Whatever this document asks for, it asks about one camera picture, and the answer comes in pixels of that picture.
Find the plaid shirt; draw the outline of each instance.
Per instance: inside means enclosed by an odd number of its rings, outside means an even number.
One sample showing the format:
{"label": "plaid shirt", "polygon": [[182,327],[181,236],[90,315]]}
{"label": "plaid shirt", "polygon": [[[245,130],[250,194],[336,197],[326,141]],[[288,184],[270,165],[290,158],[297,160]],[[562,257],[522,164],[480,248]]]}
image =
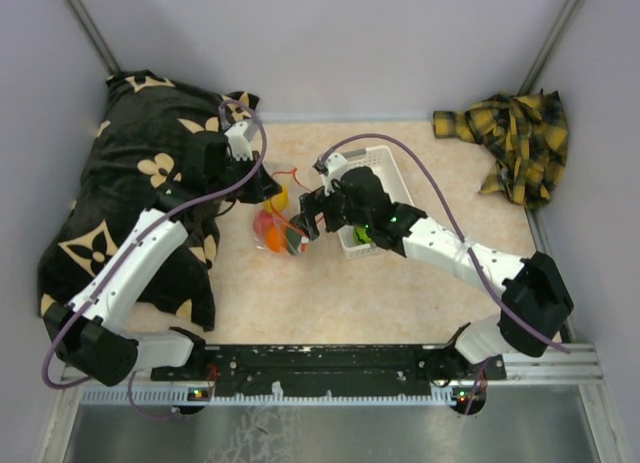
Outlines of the plaid shirt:
{"label": "plaid shirt", "polygon": [[501,191],[518,205],[540,208],[567,164],[567,119],[558,92],[498,93],[466,112],[435,111],[436,138],[458,137],[484,145],[496,163],[480,193]]}

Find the metal pole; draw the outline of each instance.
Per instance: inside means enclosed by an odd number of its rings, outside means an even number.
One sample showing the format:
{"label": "metal pole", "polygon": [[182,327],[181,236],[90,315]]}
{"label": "metal pole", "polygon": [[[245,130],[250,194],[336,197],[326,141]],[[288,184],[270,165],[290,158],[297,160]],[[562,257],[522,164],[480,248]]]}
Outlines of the metal pole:
{"label": "metal pole", "polygon": [[542,47],[538,52],[538,56],[536,56],[533,65],[531,65],[527,76],[522,82],[522,86],[520,86],[520,90],[518,91],[519,95],[528,95],[531,93],[533,87],[538,81],[538,78],[540,78],[540,73],[542,73],[547,61],[549,61],[549,56],[551,56],[551,53],[558,45],[561,36],[566,31],[569,26],[569,22],[577,13],[578,8],[583,1],[584,0],[567,0],[565,2],[558,18],[551,27],[551,31],[549,31],[547,38],[542,44]]}
{"label": "metal pole", "polygon": [[100,30],[98,30],[98,27],[91,18],[91,15],[87,11],[82,0],[65,0],[65,2],[77,22],[80,24],[82,31],[84,31],[87,38],[89,38],[89,42],[94,47],[96,53],[98,53],[98,57],[102,61],[105,69],[109,74],[120,71],[120,66],[116,61],[111,48],[109,48],[109,45],[107,45],[107,42],[102,37]]}

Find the black fabric with flower pattern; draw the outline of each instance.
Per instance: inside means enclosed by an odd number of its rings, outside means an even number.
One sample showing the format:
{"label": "black fabric with flower pattern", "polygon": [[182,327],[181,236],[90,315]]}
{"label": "black fabric with flower pattern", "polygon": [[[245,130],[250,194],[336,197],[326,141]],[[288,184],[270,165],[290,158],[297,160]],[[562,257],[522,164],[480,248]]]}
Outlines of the black fabric with flower pattern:
{"label": "black fabric with flower pattern", "polygon": [[[69,301],[109,262],[135,225],[155,189],[180,184],[186,147],[195,133],[220,129],[218,106],[225,99],[255,108],[246,92],[228,95],[161,78],[148,70],[107,79],[104,121],[96,132],[75,208],[38,265],[40,314],[52,301]],[[230,105],[227,117],[249,115]],[[210,284],[220,233],[219,204],[201,205],[183,221],[189,236],[160,268],[140,300],[214,327]]]}

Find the green fruit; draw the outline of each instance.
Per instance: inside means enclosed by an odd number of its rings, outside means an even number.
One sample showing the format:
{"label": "green fruit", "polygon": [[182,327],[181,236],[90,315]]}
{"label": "green fruit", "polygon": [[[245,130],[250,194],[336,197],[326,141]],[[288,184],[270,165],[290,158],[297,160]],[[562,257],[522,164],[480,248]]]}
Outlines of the green fruit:
{"label": "green fruit", "polygon": [[369,235],[367,235],[367,230],[358,226],[353,228],[353,239],[356,240],[356,243],[359,245],[366,245],[372,241]]}

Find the metal frame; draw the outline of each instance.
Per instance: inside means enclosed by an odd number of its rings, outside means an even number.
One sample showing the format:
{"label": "metal frame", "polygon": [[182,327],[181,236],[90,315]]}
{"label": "metal frame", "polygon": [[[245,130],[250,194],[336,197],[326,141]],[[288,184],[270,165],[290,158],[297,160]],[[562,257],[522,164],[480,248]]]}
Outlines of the metal frame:
{"label": "metal frame", "polygon": [[[102,37],[95,22],[91,18],[81,0],[65,0],[74,17],[78,20],[90,43],[96,50],[101,62],[109,72],[115,72],[119,69],[118,63]],[[529,69],[519,94],[530,93],[537,83],[542,70],[549,60],[553,50],[559,44],[561,36],[566,31],[569,23],[578,12],[580,5],[584,0],[567,0],[563,6],[558,18],[556,19],[551,31],[549,32],[545,42],[543,43],[538,55]],[[531,233],[533,235],[536,247],[545,253],[551,254],[544,229],[532,212],[527,212]],[[573,334],[573,327],[569,323],[570,334]],[[531,386],[556,386],[556,385],[575,385],[578,387],[582,401],[584,404],[585,418],[588,426],[591,428],[592,436],[598,451],[598,455],[603,462],[607,463],[631,463],[631,455],[628,450],[626,441],[623,437],[623,429],[617,417],[611,396],[603,379],[602,370],[598,363],[595,348],[590,344],[571,344],[567,345],[572,351],[570,355],[548,351],[540,359],[531,359],[523,355],[505,355],[504,364],[507,370],[507,379],[503,381],[492,381],[490,385],[531,385]],[[64,380],[72,380],[79,376],[79,373],[73,369],[67,369],[63,375]],[[469,381],[453,381],[452,387],[468,386],[472,382]],[[141,373],[137,379],[136,396],[142,396],[140,404],[170,404],[169,395],[184,395],[185,388],[190,386],[202,386],[202,381],[192,382],[176,382],[170,385],[161,382],[152,382],[150,373]],[[101,403],[109,404],[128,404],[126,398],[123,398],[123,389],[126,387],[117,386],[113,388],[99,388],[91,384],[66,390],[58,394],[56,404],[54,406],[51,418],[49,420],[46,437],[43,441],[42,450],[39,461],[41,462],[59,462],[64,458],[64,454],[71,435],[71,429],[75,420],[76,412],[80,404],[90,403],[96,395],[101,395]],[[145,401],[144,391],[147,390],[153,401]],[[265,398],[262,402],[259,399],[220,399],[213,398],[212,405],[225,404],[406,404],[406,405],[431,405],[431,404],[447,404],[449,396],[445,392],[435,390],[437,396],[432,400],[415,398],[410,400],[407,398],[385,398],[383,400],[367,399],[360,401],[357,398],[352,399],[331,399],[325,398],[323,401],[305,400],[287,400],[284,397],[274,396],[273,398]]]}

